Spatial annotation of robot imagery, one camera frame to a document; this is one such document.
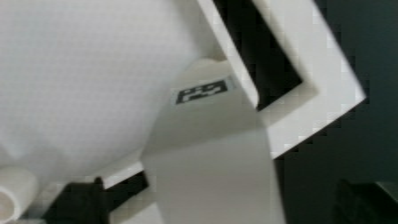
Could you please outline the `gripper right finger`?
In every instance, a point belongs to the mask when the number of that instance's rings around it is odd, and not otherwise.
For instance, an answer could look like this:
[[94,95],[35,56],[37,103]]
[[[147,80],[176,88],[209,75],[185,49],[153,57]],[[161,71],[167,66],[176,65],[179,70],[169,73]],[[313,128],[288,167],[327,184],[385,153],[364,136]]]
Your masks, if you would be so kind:
[[337,182],[334,224],[398,224],[398,182]]

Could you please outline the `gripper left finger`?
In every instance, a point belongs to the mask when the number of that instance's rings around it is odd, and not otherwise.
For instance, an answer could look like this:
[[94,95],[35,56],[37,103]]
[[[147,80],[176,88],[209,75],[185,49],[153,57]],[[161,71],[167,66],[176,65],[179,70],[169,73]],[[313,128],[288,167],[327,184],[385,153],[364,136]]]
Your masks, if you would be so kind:
[[110,212],[146,188],[144,176],[131,176],[110,188],[101,178],[69,183],[42,215],[46,224],[110,224]]

